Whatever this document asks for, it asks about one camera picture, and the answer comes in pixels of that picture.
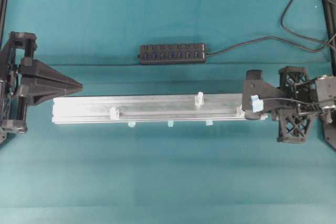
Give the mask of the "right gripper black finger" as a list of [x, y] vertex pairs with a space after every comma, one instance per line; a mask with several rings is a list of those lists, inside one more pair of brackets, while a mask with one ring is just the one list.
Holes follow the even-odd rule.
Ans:
[[245, 80], [243, 86], [242, 110], [248, 120], [260, 120], [265, 113], [286, 106], [286, 93], [262, 81]]

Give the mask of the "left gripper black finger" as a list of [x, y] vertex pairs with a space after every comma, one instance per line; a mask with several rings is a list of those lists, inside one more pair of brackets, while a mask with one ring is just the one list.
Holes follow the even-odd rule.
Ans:
[[26, 99], [28, 106], [36, 106], [53, 98], [64, 97], [81, 91], [81, 87], [51, 88], [42, 86], [19, 86], [17, 95]]
[[20, 73], [23, 77], [37, 78], [52, 81], [53, 83], [68, 84], [76, 89], [83, 88], [81, 83], [36, 59], [22, 59], [20, 62]]

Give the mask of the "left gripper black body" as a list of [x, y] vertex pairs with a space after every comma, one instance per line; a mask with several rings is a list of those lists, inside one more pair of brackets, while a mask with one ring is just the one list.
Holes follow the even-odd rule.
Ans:
[[16, 50], [24, 51], [24, 59], [32, 60], [37, 48], [33, 33], [10, 32], [1, 50], [1, 133], [23, 134], [27, 131], [27, 101], [17, 94], [20, 65], [16, 63]]

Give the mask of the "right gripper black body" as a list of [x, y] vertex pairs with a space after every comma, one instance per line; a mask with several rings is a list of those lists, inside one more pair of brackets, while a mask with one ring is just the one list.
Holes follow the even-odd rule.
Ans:
[[303, 143], [313, 120], [315, 107], [310, 100], [310, 80], [306, 68], [287, 66], [279, 70], [279, 87], [286, 93], [286, 106], [271, 112], [278, 122], [277, 141]]

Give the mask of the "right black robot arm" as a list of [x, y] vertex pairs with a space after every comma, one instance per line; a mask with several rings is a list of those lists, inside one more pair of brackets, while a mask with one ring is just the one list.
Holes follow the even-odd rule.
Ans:
[[263, 80], [261, 70], [249, 70], [243, 85], [242, 110], [248, 120], [270, 114], [278, 122], [278, 142], [303, 143], [314, 119], [323, 138], [335, 147], [335, 77], [309, 78], [306, 68], [286, 66], [278, 71], [279, 86]]

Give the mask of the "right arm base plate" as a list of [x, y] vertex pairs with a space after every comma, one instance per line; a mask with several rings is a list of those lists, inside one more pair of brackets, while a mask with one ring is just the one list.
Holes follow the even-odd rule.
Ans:
[[323, 139], [335, 150], [335, 111], [320, 116]]

